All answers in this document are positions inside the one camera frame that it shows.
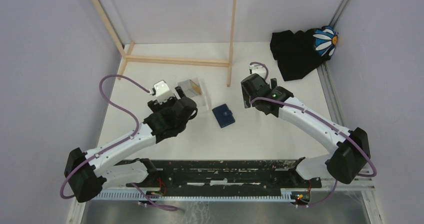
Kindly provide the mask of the wooden frame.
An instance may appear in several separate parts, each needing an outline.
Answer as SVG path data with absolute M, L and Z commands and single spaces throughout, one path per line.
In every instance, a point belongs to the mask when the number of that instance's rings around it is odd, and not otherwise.
M 233 56 L 234 56 L 234 36 L 235 36 L 235 21 L 237 0 L 232 0 L 231 12 L 231 26 L 230 26 L 230 41 L 228 60 L 223 59 L 201 59 L 201 58 L 182 58 L 182 57 L 160 57 L 160 56 L 143 56 L 133 55 L 132 51 L 135 47 L 135 42 L 132 40 L 129 44 L 128 50 L 124 49 L 124 44 L 120 40 L 111 20 L 109 19 L 104 7 L 100 0 L 90 0 L 99 15 L 103 25 L 105 26 L 109 36 L 111 37 L 114 45 L 116 46 L 122 60 L 122 67 L 118 69 L 118 73 L 122 75 L 126 70 L 129 62 L 136 63 L 155 63 L 155 64 L 173 64 L 173 65 L 187 65 L 187 66 L 202 66 L 202 67 L 219 67 L 227 68 L 226 86 L 230 87 L 232 83 L 232 69 L 233 69 Z

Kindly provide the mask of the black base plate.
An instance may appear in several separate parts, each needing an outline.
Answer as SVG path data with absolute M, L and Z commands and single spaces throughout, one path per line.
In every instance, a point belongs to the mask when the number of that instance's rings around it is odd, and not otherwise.
M 152 160 L 156 171 L 136 185 L 165 197 L 277 197 L 281 189 L 321 188 L 319 177 L 306 180 L 295 159 Z

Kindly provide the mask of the blue leather card holder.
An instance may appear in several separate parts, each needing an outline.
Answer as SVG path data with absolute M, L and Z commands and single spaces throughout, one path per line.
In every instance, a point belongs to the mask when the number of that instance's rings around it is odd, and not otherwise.
M 226 103 L 214 107 L 212 109 L 212 113 L 214 114 L 220 128 L 225 128 L 235 123 L 233 113 Z

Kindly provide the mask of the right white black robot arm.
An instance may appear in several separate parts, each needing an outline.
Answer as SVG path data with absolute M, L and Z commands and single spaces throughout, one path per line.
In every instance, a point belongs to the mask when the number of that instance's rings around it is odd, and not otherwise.
M 326 155 L 302 157 L 289 173 L 289 183 L 302 188 L 313 178 L 332 177 L 350 184 L 362 176 L 361 170 L 371 159 L 367 133 L 357 127 L 351 130 L 319 115 L 303 104 L 289 90 L 275 81 L 267 83 L 259 74 L 241 81 L 245 108 L 256 108 L 265 115 L 287 121 L 319 142 Z

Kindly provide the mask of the clear plastic card box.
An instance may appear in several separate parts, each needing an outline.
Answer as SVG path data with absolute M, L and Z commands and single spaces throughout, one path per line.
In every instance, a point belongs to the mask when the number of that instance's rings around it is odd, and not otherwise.
M 208 92 L 205 85 L 203 84 L 201 80 L 198 79 L 198 81 L 202 90 L 202 95 L 193 97 L 191 99 L 196 102 L 197 108 L 200 113 L 208 112 L 211 110 L 211 101 L 208 96 Z

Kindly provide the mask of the silver credit card stack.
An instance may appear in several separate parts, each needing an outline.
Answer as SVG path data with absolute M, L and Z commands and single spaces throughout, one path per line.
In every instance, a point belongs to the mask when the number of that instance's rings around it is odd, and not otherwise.
M 202 89 L 197 78 L 180 81 L 177 85 L 188 98 L 194 98 L 202 95 Z

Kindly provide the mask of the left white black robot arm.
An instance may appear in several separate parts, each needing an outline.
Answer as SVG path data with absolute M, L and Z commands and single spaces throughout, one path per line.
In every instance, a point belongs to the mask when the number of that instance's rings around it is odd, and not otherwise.
M 186 129 L 189 120 L 193 119 L 198 108 L 195 101 L 188 97 L 180 99 L 175 96 L 160 104 L 156 100 L 148 102 L 152 113 L 135 129 L 101 147 L 82 151 L 79 147 L 72 150 L 64 169 L 65 181 L 60 188 L 60 196 L 64 195 L 69 185 L 79 203 L 85 203 L 96 197 L 103 189 L 120 184 L 141 183 L 149 188 L 156 184 L 158 175 L 149 169 L 142 160 L 134 160 L 130 164 L 120 164 L 132 154 L 176 137 Z

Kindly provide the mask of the black cloth with daisy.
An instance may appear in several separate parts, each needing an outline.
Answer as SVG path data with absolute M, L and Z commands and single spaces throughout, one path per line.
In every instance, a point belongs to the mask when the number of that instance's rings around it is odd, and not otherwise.
M 272 33 L 270 50 L 283 80 L 301 80 L 329 61 L 336 50 L 338 37 L 339 33 L 331 26 Z

